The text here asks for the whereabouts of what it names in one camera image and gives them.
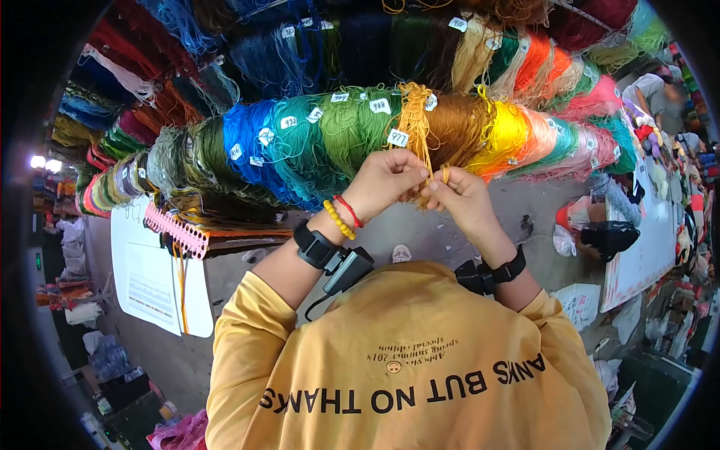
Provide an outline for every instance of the worker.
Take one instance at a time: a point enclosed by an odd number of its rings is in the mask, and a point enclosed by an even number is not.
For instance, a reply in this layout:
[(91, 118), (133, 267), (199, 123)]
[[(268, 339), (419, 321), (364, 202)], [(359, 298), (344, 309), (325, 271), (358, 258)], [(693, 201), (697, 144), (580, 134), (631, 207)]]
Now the worker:
[(623, 91), (623, 101), (629, 100), (655, 120), (655, 126), (662, 130), (661, 114), (670, 109), (675, 112), (685, 104), (678, 85), (672, 77), (646, 73)]
[(418, 192), (428, 176), (404, 148), (372, 153), (306, 227), (341, 246), (419, 194), (452, 215), (494, 277), (503, 267), (498, 277), (514, 279), (492, 300), (441, 264), (390, 264), (295, 328), (322, 271), (288, 240), (245, 274), (217, 320), (209, 450), (605, 448), (603, 383), (560, 303), (524, 268), (485, 182), (451, 167), (447, 184), (438, 171)]

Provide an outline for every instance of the white table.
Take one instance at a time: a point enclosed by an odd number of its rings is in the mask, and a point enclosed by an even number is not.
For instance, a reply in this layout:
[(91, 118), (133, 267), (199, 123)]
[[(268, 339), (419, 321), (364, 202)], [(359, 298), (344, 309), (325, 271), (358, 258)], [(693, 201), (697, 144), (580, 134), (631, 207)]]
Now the white table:
[[(110, 241), (115, 292), (123, 312), (146, 320), (180, 336), (183, 328), (180, 282), (176, 264), (167, 249), (160, 247), (160, 235), (143, 226), (150, 199), (134, 199), (112, 210)], [(186, 261), (185, 311), (188, 332), (206, 338), (212, 335), (214, 320), (203, 261)], [(141, 283), (149, 297), (129, 289), (130, 281)]]
[[(677, 207), (672, 202), (657, 198), (647, 168), (647, 164), (653, 164), (652, 157), (637, 157), (634, 176), (645, 189), (642, 204), (646, 215), (637, 228), (640, 237), (630, 248), (618, 253), (606, 264), (600, 312), (609, 311), (630, 300), (652, 286), (675, 265), (679, 228)], [(612, 208), (610, 202), (606, 202), (606, 205), (608, 220), (625, 220), (620, 212)]]

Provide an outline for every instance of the red string bracelet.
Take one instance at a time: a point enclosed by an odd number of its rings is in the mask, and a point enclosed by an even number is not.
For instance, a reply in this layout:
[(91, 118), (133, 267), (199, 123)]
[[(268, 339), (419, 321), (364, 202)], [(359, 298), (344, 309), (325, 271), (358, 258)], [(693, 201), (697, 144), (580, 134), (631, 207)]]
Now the red string bracelet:
[(340, 204), (342, 204), (344, 207), (346, 207), (346, 208), (348, 209), (348, 211), (350, 211), (350, 214), (353, 215), (353, 220), (355, 220), (355, 228), (363, 228), (362, 222), (360, 222), (360, 220), (358, 219), (358, 217), (355, 215), (355, 212), (354, 212), (353, 209), (350, 207), (350, 205), (348, 204), (348, 202), (345, 201), (345, 199), (343, 198), (343, 196), (341, 196), (341, 195), (333, 195), (333, 199), (335, 199), (335, 200), (337, 200), (338, 202), (340, 202)]

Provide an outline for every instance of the yellow beaded bracelet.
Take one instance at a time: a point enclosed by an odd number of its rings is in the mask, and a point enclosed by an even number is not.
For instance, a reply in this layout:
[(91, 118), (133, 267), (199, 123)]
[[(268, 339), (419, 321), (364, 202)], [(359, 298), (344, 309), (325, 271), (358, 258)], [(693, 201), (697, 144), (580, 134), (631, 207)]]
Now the yellow beaded bracelet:
[(330, 217), (335, 220), (335, 224), (340, 227), (340, 231), (342, 231), (348, 239), (355, 240), (355, 232), (351, 230), (349, 226), (345, 225), (343, 220), (340, 218), (338, 212), (335, 211), (335, 207), (333, 206), (332, 202), (330, 202), (330, 200), (325, 200), (323, 202), (323, 206), (325, 207), (325, 210), (328, 212)]

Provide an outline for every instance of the sneaker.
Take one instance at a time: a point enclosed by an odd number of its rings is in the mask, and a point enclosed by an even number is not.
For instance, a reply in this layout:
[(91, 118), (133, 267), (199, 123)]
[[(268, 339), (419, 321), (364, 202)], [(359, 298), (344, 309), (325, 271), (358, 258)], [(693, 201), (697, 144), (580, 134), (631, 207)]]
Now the sneaker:
[(392, 249), (392, 262), (393, 263), (405, 263), (413, 259), (413, 255), (410, 253), (410, 249), (405, 244), (397, 244)]

